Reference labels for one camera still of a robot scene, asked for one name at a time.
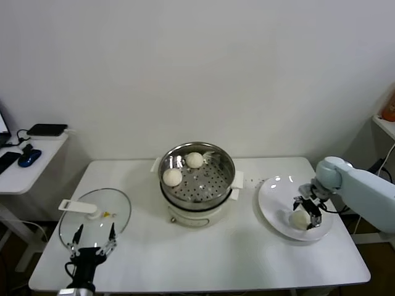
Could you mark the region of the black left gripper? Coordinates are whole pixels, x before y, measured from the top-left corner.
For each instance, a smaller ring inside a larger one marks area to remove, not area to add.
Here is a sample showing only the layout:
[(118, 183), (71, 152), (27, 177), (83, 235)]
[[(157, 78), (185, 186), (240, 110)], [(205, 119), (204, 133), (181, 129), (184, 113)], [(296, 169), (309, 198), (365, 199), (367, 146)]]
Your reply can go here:
[(69, 287), (94, 287), (93, 281), (96, 268), (107, 260), (107, 256), (117, 246), (115, 224), (112, 223), (109, 238), (101, 248), (78, 249), (83, 227), (84, 225), (81, 224), (73, 235), (72, 241), (68, 243), (71, 257), (70, 261), (65, 264), (65, 271), (72, 280), (68, 285)]

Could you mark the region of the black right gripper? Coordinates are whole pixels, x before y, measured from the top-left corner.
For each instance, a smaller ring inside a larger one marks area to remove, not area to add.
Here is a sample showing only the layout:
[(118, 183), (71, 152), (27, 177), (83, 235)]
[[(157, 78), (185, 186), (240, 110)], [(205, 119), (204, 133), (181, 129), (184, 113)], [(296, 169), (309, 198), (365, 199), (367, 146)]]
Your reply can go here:
[(317, 228), (322, 223), (320, 209), (322, 204), (330, 199), (330, 191), (320, 183), (306, 183), (299, 186), (299, 196), (294, 198), (293, 211), (301, 206), (310, 216), (306, 230)]

